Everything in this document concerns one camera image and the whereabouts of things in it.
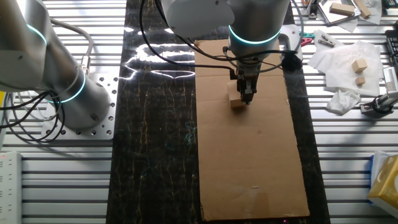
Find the metal bracket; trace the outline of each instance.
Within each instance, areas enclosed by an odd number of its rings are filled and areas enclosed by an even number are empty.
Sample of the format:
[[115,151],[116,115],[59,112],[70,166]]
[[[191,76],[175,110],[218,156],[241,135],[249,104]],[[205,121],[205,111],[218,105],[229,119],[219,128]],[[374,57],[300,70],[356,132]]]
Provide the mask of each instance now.
[[316,19],[318,13],[318,0],[311,0],[307,7],[308,17],[310,19]]
[[[96,126],[86,130],[71,130],[64,127],[64,132],[59,135],[57,140],[109,140],[113,138],[114,134],[114,120],[116,116],[116,103],[118,96],[118,84],[119,78],[117,75],[112,74],[90,74],[89,77],[103,85],[111,98],[111,104],[109,106],[109,112],[105,119],[100,121]],[[48,103],[46,116],[55,114],[54,107]],[[54,126],[53,121],[45,121],[42,128],[42,136],[46,135],[46,132]],[[55,128],[55,131],[48,138],[53,138],[60,129],[60,125]]]

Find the black marble table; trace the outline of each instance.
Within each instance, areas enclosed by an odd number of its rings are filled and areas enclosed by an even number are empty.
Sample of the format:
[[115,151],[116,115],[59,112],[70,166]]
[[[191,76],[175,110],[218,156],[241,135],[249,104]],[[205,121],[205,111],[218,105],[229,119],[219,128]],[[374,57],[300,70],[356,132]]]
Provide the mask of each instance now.
[[[139,33],[140,1],[128,0],[106,223],[201,220],[194,69],[151,54]],[[289,8],[285,24],[293,24]],[[153,47],[174,61],[193,52],[168,32],[153,1],[144,26]],[[226,39],[225,27],[200,39]],[[311,216],[212,223],[330,223],[303,72],[286,74]]]

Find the table surface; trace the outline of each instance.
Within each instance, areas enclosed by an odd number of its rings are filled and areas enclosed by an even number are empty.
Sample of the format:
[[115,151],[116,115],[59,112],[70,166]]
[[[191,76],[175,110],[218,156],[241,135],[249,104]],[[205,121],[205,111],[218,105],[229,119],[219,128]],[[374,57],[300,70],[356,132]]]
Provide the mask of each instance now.
[[[51,16],[88,31],[96,43],[91,72],[97,75],[119,73],[119,66],[130,67],[121,57],[123,34],[139,35],[136,27],[124,28],[125,1],[45,1]],[[127,16],[136,11],[127,10]],[[381,47],[382,62],[388,64],[384,32],[398,20],[398,10],[384,12],[381,25],[359,21],[351,34],[339,27],[325,27],[323,21],[305,17],[305,32],[321,29],[345,44],[360,39]],[[297,13],[294,19],[299,23]],[[86,40],[69,30],[55,28],[68,50],[77,59],[84,54]],[[167,30],[158,30],[164,35]],[[310,102],[323,182],[332,223],[395,223],[388,214],[366,201],[369,185],[369,156],[375,150],[398,152],[398,114],[382,119],[361,115],[358,107],[344,116],[325,111],[332,93],[323,90],[325,76],[307,65],[315,52],[310,44],[303,48],[304,79]],[[30,119],[24,123],[32,134],[39,135],[42,123]],[[18,140],[9,131],[3,151],[20,151],[23,155],[23,223],[95,223],[106,222],[111,141],[55,142],[38,147]]]

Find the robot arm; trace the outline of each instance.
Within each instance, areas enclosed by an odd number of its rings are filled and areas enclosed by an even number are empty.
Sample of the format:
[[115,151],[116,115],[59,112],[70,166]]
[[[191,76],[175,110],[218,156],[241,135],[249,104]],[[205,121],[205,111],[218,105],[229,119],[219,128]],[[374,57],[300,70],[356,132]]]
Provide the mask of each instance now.
[[[275,49],[289,4],[290,0],[162,0],[168,25],[182,37],[229,25],[229,49],[237,57]],[[237,61],[238,91],[246,104],[257,92],[261,62],[268,55]]]
[[55,34],[41,0],[0,0],[0,91],[55,91],[65,126],[83,130],[110,107],[105,88],[83,69]]

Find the yellow box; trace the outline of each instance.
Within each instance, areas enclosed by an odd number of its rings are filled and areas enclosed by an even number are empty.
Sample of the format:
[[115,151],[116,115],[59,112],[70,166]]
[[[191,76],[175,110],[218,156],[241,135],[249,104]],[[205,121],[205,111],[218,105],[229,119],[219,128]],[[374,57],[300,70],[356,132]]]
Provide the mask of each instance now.
[[2,102],[4,101],[4,94],[5,92],[0,91],[0,106],[2,106]]
[[398,155],[386,159],[368,199],[398,218]]

